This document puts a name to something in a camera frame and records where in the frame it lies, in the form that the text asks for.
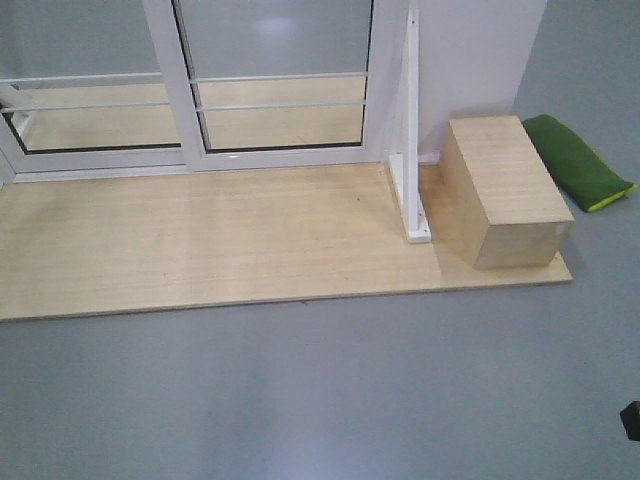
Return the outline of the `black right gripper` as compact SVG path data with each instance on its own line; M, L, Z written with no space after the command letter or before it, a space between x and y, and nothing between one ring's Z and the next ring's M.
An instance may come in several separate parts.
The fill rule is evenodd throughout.
M631 441L640 440L640 401L631 401L619 413L627 438Z

